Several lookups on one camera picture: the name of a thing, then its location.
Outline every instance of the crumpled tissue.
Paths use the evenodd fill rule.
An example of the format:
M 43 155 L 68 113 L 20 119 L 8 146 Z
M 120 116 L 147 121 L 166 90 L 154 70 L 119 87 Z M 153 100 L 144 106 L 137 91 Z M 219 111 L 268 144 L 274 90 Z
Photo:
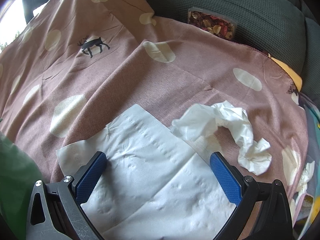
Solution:
M 240 147 L 238 163 L 255 175 L 267 171 L 272 156 L 266 151 L 270 144 L 261 138 L 253 140 L 252 126 L 246 111 L 228 101 L 212 106 L 194 104 L 180 119 L 174 119 L 171 132 L 188 143 L 210 165 L 210 155 L 217 151 L 207 140 L 219 126 L 228 128 Z
M 96 151 L 108 165 L 81 206 L 105 239 L 212 240 L 236 207 L 203 159 L 138 105 L 58 150 L 63 174 Z
M 298 192 L 298 197 L 296 199 L 296 205 L 299 203 L 299 199 L 302 194 L 307 192 L 308 182 L 312 179 L 313 173 L 315 172 L 315 161 L 307 163 L 306 167 L 303 169 L 296 192 Z

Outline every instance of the textured rubber pad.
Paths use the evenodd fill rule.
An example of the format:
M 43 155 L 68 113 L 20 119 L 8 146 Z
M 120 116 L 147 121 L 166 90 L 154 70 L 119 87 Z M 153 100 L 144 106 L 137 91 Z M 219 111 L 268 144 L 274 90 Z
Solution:
M 216 153 L 210 157 L 210 167 L 228 200 L 238 206 L 241 201 L 241 187 Z
M 94 187 L 97 185 L 102 172 L 107 166 L 107 157 L 101 152 L 94 160 L 90 168 L 82 177 L 82 180 L 76 186 L 76 201 L 78 205 L 88 201 Z

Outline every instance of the deer print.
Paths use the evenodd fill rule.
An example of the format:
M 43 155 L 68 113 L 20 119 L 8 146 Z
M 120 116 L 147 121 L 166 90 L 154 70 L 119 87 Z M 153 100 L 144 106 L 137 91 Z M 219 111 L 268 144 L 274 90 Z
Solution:
M 101 37 L 99 37 L 98 39 L 87 42 L 88 37 L 89 36 L 86 36 L 85 38 L 79 40 L 79 43 L 77 43 L 77 45 L 82 48 L 82 52 L 84 54 L 89 55 L 89 53 L 90 53 L 90 58 L 92 58 L 92 52 L 91 52 L 90 48 L 94 45 L 96 45 L 97 47 L 100 47 L 100 53 L 102 52 L 102 45 L 105 45 L 108 47 L 108 49 L 110 49 L 110 47 L 107 44 L 102 42 Z
M 292 84 L 290 85 L 290 88 L 289 88 L 289 90 L 288 90 L 288 93 L 289 93 L 289 94 L 295 93 L 296 96 L 297 96 L 297 95 L 298 95 L 298 92 L 299 92 L 299 91 L 298 91 L 296 85 L 295 85 L 294 83 L 292 83 Z
M 290 88 L 289 88 L 289 90 L 288 90 L 288 93 L 289 94 L 295 94 L 296 95 L 296 97 L 298 98 L 298 100 L 297 100 L 297 105 L 298 106 L 301 106 L 302 108 L 304 108 L 304 103 L 303 103 L 303 101 L 301 100 L 301 98 L 300 98 L 300 96 L 299 96 L 299 91 L 298 91 L 298 89 L 297 89 L 297 87 L 296 87 L 296 85 L 294 84 L 294 83 L 292 83 L 291 85 L 290 85 Z

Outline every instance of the window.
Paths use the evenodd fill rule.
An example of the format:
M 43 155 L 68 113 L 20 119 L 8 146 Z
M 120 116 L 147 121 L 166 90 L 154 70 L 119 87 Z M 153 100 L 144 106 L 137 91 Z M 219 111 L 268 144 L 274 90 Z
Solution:
M 13 42 L 26 26 L 22 0 L 15 0 L 0 22 L 0 52 Z
M 47 4 L 47 3 L 39 6 L 37 9 L 34 9 L 34 10 L 33 10 L 33 15 L 36 16 L 38 13 L 40 13 L 46 4 Z

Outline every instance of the dried flower petals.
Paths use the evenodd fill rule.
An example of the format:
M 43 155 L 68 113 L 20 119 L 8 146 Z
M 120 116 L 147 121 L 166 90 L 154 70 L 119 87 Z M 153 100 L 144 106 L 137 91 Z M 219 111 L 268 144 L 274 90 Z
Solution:
M 211 15 L 214 13 L 197 8 L 189 9 L 188 23 L 202 30 L 212 33 L 220 38 L 231 40 L 234 37 L 236 24 L 226 20 L 226 17 Z

